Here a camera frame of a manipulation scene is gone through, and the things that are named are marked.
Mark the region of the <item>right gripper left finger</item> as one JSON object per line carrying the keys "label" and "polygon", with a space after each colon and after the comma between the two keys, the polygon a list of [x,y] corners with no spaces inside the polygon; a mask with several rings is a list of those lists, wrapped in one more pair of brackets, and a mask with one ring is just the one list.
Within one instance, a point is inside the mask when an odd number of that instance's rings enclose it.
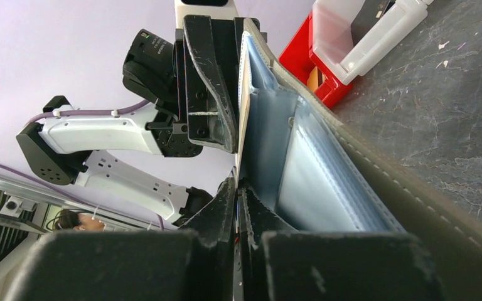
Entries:
{"label": "right gripper left finger", "polygon": [[232,300],[235,179],[176,231],[57,231],[6,300]]}

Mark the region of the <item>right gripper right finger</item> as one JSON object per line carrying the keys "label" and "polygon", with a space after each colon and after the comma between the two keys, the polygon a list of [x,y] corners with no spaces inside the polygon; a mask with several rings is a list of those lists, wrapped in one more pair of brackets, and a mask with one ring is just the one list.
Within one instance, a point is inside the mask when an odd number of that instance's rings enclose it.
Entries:
{"label": "right gripper right finger", "polygon": [[238,190],[245,300],[444,300],[430,253],[401,232],[296,231]]}

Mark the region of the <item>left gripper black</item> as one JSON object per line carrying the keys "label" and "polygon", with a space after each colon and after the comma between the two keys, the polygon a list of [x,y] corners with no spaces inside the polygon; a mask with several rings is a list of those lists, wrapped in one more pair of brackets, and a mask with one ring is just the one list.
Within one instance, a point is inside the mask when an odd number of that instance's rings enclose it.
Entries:
{"label": "left gripper black", "polygon": [[158,111],[145,130],[163,156],[195,157],[202,146],[233,154],[238,144],[235,22],[187,15],[183,34],[188,124],[185,105],[179,103],[174,45],[169,41],[141,29],[122,66],[123,85]]}

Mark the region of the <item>yellow striped credit card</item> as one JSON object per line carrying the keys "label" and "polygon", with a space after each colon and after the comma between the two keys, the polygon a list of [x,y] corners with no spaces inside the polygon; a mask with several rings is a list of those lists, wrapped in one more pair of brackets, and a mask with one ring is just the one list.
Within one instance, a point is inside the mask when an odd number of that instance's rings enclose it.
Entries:
{"label": "yellow striped credit card", "polygon": [[250,65],[250,53],[248,39],[250,35],[244,31],[240,49],[240,68],[238,79],[238,108],[239,108],[239,129],[238,129],[238,151],[235,156],[236,179],[241,173],[241,161],[244,148],[247,122],[250,112],[250,94],[252,93],[252,72]]}

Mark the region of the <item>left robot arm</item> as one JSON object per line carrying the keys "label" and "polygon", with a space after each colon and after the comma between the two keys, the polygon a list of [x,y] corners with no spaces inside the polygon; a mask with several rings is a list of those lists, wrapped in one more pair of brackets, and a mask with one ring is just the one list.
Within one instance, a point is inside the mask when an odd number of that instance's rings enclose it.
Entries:
{"label": "left robot arm", "polygon": [[211,147],[236,153],[243,25],[240,17],[187,15],[174,43],[140,30],[124,59],[122,82],[141,102],[77,110],[63,95],[53,97],[16,136],[31,171],[54,185],[125,198],[167,223],[182,225],[210,198],[193,187],[160,180],[111,152],[187,158]]}

